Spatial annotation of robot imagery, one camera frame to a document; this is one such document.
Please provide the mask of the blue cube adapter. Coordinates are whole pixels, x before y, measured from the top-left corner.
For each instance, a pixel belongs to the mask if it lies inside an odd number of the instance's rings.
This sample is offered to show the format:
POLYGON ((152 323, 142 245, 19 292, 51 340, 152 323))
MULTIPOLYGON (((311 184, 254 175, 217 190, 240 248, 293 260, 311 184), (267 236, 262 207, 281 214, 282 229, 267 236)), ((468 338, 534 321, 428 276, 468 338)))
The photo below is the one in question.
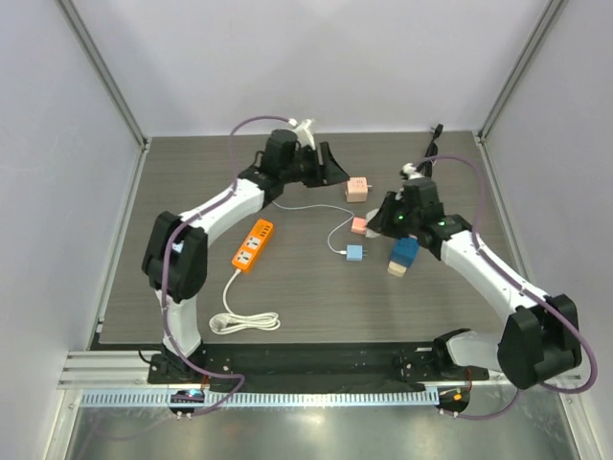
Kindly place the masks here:
POLYGON ((416 238, 408 237, 396 240, 390 255, 390 261, 403 267, 410 267, 418 256, 420 249, 416 238))

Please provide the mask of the beige red power strip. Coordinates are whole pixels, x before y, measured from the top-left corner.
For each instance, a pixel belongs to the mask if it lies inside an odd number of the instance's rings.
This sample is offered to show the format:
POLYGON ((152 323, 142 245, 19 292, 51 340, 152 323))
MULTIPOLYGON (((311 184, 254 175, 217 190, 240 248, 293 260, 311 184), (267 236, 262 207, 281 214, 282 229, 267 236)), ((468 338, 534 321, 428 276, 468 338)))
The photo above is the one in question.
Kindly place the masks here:
POLYGON ((387 266, 387 272, 396 277, 403 277, 407 271, 407 267, 403 264, 390 261, 387 266))

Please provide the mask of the tan cube socket adapter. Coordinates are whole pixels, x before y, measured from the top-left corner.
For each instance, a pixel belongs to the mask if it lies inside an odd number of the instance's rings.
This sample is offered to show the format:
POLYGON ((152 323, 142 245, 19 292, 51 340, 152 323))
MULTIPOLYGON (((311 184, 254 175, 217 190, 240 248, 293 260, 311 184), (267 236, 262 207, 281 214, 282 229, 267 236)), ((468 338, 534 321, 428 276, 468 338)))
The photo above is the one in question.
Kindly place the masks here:
POLYGON ((372 187, 372 184, 365 176, 350 177, 345 183, 346 201, 348 203, 366 202, 372 187))

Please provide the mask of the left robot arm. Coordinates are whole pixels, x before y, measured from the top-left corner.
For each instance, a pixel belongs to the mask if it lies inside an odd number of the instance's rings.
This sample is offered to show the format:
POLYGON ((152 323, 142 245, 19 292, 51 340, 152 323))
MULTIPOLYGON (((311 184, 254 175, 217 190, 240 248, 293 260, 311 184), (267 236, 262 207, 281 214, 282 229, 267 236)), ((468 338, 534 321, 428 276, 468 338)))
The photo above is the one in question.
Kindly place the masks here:
POLYGON ((208 250, 227 230, 276 200, 288 184, 308 188, 348 181, 329 144, 316 144, 294 129, 276 129, 251 165, 231 185, 204 204, 181 215, 161 213, 155 220, 142 271, 158 298, 163 345, 172 354, 170 371, 180 381, 197 380, 203 359, 196 301, 208 274, 208 250))

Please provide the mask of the light blue charger plug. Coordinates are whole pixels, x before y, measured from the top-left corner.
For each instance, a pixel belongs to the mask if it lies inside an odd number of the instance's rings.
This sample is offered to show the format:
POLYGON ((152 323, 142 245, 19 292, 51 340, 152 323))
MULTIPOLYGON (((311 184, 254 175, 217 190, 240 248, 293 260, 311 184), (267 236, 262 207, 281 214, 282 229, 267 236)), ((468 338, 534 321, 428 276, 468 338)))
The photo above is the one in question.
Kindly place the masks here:
POLYGON ((361 244, 348 244, 345 250, 347 262, 361 262, 367 256, 367 250, 361 244))

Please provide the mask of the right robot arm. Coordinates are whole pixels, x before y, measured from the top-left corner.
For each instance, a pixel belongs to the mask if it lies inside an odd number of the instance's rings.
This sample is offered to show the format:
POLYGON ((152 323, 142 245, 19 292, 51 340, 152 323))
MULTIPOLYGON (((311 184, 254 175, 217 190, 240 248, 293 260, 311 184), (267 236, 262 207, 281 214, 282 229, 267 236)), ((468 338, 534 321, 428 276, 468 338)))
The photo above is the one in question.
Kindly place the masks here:
POLYGON ((434 372, 454 379, 468 366, 503 373, 525 390, 577 368, 582 361, 577 308, 566 295, 551 296, 514 272, 468 221, 449 215, 428 178, 404 182, 367 215, 368 236, 414 237, 421 248, 461 274, 502 320, 499 334, 459 329, 437 337, 434 372))

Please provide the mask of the orange power strip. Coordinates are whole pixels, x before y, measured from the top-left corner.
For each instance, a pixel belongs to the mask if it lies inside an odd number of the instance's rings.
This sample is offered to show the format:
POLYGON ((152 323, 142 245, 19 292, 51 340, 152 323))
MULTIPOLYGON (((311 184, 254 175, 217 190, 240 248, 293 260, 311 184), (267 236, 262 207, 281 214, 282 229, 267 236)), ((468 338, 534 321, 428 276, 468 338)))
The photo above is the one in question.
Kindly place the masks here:
POLYGON ((232 259, 235 270, 249 273, 275 231, 272 222, 258 219, 232 259))

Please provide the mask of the white plug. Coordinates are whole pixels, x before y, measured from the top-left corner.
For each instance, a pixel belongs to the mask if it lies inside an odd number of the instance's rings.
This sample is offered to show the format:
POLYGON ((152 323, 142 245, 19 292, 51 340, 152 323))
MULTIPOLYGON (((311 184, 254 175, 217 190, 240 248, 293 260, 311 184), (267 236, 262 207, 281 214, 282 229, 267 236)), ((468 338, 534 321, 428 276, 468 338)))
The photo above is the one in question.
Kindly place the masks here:
POLYGON ((366 214, 367 232, 365 236, 374 239, 381 236, 381 215, 380 209, 375 208, 366 214))

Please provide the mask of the pink charger plug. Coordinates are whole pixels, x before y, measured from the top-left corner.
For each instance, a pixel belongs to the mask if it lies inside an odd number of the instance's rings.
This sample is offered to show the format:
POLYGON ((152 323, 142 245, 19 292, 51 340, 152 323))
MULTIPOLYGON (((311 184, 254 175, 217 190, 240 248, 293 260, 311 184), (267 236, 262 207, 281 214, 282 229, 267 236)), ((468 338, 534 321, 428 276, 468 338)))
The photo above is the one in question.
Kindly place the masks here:
POLYGON ((364 236, 367 232, 367 221, 364 218, 355 217, 352 219, 351 232, 364 236))

